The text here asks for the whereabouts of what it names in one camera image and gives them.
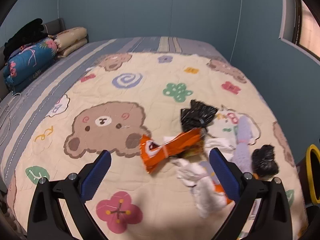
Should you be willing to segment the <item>small black plastic bag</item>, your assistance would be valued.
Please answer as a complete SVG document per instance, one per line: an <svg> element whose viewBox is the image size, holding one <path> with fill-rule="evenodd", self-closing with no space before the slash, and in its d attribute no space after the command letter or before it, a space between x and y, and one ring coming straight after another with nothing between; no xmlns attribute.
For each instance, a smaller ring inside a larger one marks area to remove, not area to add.
<svg viewBox="0 0 320 240"><path fill-rule="evenodd" d="M263 145L252 153L252 170L259 178L271 178L279 172L274 159L274 146Z"/></svg>

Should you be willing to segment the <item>white tissue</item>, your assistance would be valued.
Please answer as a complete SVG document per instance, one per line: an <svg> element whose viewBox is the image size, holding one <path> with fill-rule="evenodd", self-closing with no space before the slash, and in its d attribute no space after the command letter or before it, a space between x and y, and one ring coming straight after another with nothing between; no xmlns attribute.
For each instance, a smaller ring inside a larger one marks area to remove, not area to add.
<svg viewBox="0 0 320 240"><path fill-rule="evenodd" d="M187 159L171 157L177 178L190 189L200 217L221 211L233 201L228 199L210 163L191 163Z"/></svg>

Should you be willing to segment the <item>orange snack wrapper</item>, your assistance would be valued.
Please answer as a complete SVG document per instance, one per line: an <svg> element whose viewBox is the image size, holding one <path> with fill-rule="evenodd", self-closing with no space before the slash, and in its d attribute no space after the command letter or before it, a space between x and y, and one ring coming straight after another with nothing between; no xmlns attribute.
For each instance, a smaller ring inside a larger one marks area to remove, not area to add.
<svg viewBox="0 0 320 240"><path fill-rule="evenodd" d="M203 148L204 134L201 128L182 132L161 145L155 143L147 135L143 135L140 139L140 157L148 173L153 172L161 161L169 157L193 157L201 154Z"/></svg>

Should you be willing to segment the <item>yellow rimmed trash bin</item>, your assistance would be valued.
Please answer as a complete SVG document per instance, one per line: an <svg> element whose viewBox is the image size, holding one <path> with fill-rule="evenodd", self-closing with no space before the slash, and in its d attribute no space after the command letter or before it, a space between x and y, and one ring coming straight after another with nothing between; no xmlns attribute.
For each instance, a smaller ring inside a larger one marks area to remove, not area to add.
<svg viewBox="0 0 320 240"><path fill-rule="evenodd" d="M311 144L296 165L306 205L319 205L319 148Z"/></svg>

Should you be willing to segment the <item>black plastic bag with tie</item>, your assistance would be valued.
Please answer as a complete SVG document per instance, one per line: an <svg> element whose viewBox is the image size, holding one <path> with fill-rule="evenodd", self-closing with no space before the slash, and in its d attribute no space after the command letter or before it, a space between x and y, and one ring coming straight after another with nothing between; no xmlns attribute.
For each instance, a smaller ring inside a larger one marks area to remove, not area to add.
<svg viewBox="0 0 320 240"><path fill-rule="evenodd" d="M183 132L188 132L194 128L204 128L215 118L218 108L207 105L202 101L191 100L189 108L180 111L181 128Z"/></svg>

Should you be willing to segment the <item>cream cartoon bear quilt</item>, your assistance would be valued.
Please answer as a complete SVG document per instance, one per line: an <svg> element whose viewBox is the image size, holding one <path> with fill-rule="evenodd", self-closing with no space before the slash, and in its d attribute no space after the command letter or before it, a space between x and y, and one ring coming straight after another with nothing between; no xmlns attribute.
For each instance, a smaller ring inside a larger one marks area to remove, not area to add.
<svg viewBox="0 0 320 240"><path fill-rule="evenodd" d="M251 126L249 150L274 146L279 178L289 201L293 238L308 219L297 169L276 117L242 72L199 55L162 53L106 54L74 83L36 126L13 172L8 206L26 227L31 199L40 178L65 178L106 149L111 167L87 203L110 239L208 239L233 207L202 218L176 166L162 161L144 168L139 140L156 143L181 133L180 111L199 100L219 110L208 127L207 147L231 159L238 122Z"/></svg>

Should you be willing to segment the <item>blue floral folded blanket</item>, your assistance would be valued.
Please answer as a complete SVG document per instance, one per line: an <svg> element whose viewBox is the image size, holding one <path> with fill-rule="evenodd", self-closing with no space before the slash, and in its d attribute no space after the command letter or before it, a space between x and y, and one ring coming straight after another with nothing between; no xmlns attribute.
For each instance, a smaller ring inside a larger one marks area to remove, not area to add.
<svg viewBox="0 0 320 240"><path fill-rule="evenodd" d="M5 84L12 88L29 85L54 62L56 54L57 45L51 38L22 49L4 68Z"/></svg>

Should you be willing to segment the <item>beige folded blanket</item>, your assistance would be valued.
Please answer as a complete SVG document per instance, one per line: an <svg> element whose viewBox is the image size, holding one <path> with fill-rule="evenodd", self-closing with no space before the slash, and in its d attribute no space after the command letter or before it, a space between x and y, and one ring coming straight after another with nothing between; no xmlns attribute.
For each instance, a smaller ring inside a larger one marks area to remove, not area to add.
<svg viewBox="0 0 320 240"><path fill-rule="evenodd" d="M57 46L57 57L65 58L72 52L87 44L87 29L74 27L58 33L54 42Z"/></svg>

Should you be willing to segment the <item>black clothing pile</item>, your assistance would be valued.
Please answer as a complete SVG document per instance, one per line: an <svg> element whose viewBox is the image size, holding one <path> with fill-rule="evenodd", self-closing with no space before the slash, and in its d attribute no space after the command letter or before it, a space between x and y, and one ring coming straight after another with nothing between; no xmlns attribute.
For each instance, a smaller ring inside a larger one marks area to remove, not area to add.
<svg viewBox="0 0 320 240"><path fill-rule="evenodd" d="M44 33L43 20L36 18L23 26L12 38L4 44L4 61L7 62L10 55L23 45L37 43L47 38L48 34Z"/></svg>

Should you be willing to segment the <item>window frame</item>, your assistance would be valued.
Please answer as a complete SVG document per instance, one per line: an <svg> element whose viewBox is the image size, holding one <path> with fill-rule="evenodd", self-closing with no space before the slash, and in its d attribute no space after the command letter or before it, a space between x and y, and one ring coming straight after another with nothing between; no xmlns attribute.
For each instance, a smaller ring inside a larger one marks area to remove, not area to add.
<svg viewBox="0 0 320 240"><path fill-rule="evenodd" d="M319 0L282 0L279 39L319 63Z"/></svg>

